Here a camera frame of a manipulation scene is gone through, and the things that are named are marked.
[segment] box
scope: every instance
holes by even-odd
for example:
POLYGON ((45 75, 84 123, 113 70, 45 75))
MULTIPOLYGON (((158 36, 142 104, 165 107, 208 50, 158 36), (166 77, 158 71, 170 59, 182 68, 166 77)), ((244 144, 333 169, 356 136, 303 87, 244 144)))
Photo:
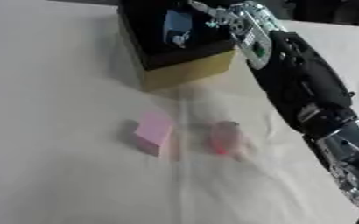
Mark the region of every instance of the box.
MULTIPOLYGON (((143 35, 145 32, 140 29, 140 27, 148 26, 149 22, 164 19, 166 9, 142 12, 140 9, 147 7, 145 4, 133 6, 130 2, 126 2, 128 4, 120 2, 118 8, 120 32, 127 42, 130 55, 133 56, 134 66, 137 67, 143 90, 169 88, 213 74, 222 74, 228 70, 234 55, 232 51, 234 43, 227 31, 206 33, 208 35, 206 41, 191 49, 170 48, 161 41, 162 24, 151 28, 151 33, 148 35, 143 35)), ((197 16, 209 19, 203 14, 197 16)))

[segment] robotic arm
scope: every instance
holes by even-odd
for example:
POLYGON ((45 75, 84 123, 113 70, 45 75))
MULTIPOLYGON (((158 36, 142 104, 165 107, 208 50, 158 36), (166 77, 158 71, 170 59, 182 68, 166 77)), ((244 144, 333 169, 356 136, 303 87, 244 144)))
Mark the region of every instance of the robotic arm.
POLYGON ((359 207, 359 118, 351 108, 354 93, 304 39, 288 32, 262 4, 246 1, 210 8, 193 0, 188 3, 229 27, 271 103, 359 207))

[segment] white tablecloth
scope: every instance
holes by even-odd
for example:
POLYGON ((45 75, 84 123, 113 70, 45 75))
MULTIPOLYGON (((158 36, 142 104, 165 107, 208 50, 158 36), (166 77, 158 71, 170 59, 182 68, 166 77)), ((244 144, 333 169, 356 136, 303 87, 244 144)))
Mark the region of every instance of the white tablecloth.
MULTIPOLYGON (((359 28, 286 22, 356 91, 359 28)), ((239 52, 225 73, 137 90, 115 8, 0 1, 0 224, 354 223, 300 136, 279 118, 239 52), (145 111, 177 122, 179 162, 127 133, 145 111), (245 158, 208 153, 208 125, 241 124, 245 158)))

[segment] silver metal component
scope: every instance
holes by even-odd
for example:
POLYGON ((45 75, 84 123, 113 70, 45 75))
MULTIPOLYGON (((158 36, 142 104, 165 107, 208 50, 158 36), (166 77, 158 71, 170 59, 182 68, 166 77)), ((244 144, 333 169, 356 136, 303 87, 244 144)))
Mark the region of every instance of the silver metal component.
POLYGON ((305 106, 298 114, 298 120, 302 123, 316 116, 321 110, 316 104, 311 103, 305 106))
POLYGON ((285 27, 260 3, 246 1, 233 4, 227 9, 211 8, 194 0, 188 0, 188 3, 196 10, 210 15, 218 25, 228 25, 231 37, 256 70, 262 69, 270 61, 270 32, 286 32, 285 27))
POLYGON ((359 120, 316 141, 343 193, 359 207, 359 120))
POLYGON ((285 57, 286 57, 287 55, 285 54, 285 53, 280 53, 280 55, 279 55, 279 58, 280 58, 280 60, 285 60, 285 57))
POLYGON ((190 31, 187 31, 182 36, 174 36, 172 42, 180 48, 186 48, 185 43, 190 39, 190 31))

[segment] table surface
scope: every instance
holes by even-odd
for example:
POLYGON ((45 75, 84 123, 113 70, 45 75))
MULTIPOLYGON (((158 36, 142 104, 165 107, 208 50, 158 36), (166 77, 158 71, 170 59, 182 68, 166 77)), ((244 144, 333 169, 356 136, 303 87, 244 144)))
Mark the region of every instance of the table surface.
MULTIPOLYGON (((357 92, 359 113, 359 27, 285 24, 357 92)), ((239 52, 225 73, 146 94, 115 8, 0 1, 0 224, 351 224, 358 215, 239 52), (179 162, 136 150, 124 134, 155 109, 177 123, 179 162), (226 119, 249 139, 242 162, 203 143, 208 125, 226 119)))

